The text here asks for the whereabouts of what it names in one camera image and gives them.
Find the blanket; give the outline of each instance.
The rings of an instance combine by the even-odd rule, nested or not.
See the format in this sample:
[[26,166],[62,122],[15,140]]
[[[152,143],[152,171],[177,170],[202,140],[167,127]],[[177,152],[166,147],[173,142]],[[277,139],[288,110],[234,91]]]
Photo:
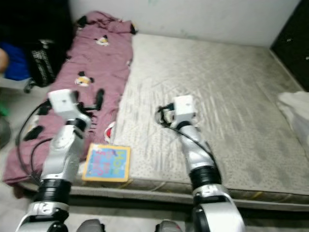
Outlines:
[[[134,26],[109,14],[91,12],[78,21],[77,34],[67,61],[63,64],[50,91],[69,88],[79,92],[79,101],[91,105],[99,89],[104,89],[101,111],[94,111],[92,127],[85,133],[84,160],[91,142],[105,143],[104,132],[115,121],[121,96],[130,73],[133,58],[132,35]],[[54,137],[64,125],[64,120],[50,110],[47,115],[36,115],[37,126],[43,128],[36,138],[21,143],[22,159],[30,172],[30,153],[41,140]],[[49,153],[49,142],[36,149],[34,169],[42,171]],[[3,181],[14,184],[29,177],[21,169],[16,148],[7,158]]]

